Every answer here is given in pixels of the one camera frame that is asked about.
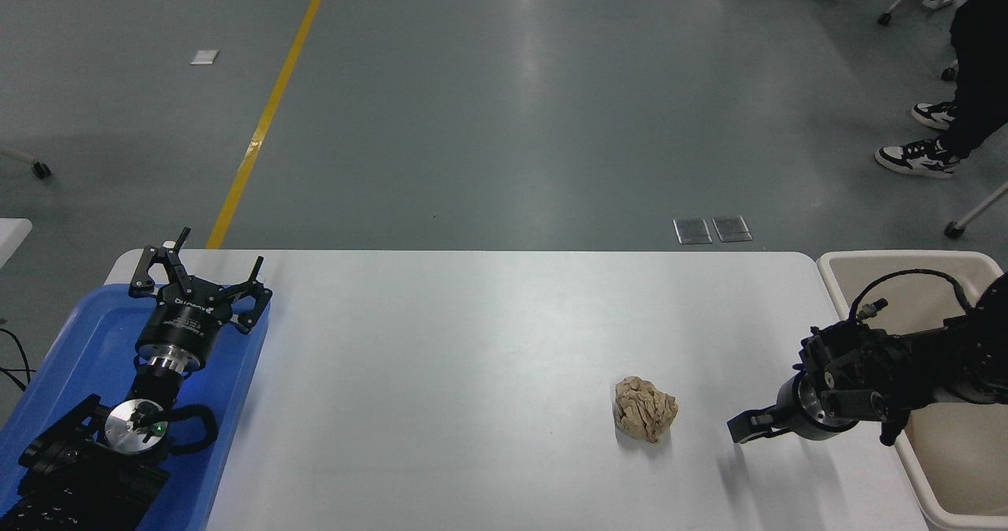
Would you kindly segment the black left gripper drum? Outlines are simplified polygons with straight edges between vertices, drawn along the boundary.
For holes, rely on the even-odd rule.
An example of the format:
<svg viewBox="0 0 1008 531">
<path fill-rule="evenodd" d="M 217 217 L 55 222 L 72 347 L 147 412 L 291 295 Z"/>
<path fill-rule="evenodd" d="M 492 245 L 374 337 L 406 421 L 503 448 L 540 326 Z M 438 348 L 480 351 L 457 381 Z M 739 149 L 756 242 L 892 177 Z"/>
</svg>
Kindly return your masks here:
<svg viewBox="0 0 1008 531">
<path fill-rule="evenodd" d="M 174 347 L 188 354 L 186 369 L 204 369 L 220 330 L 230 319 L 230 302 L 219 284 L 195 280 L 191 297 L 180 284 L 165 284 L 135 344 L 136 354 L 151 360 L 162 349 Z"/>
</svg>

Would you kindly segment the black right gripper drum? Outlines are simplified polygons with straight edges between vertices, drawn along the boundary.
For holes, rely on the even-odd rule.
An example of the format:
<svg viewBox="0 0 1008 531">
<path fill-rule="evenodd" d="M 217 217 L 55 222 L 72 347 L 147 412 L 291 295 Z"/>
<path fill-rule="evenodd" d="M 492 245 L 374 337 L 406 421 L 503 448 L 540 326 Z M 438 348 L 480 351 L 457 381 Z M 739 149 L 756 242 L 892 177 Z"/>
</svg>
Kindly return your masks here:
<svg viewBox="0 0 1008 531">
<path fill-rule="evenodd" d="M 776 427 L 804 439 L 822 441 L 853 429 L 859 421 L 832 418 L 822 408 L 805 373 L 797 373 L 779 388 Z"/>
</svg>

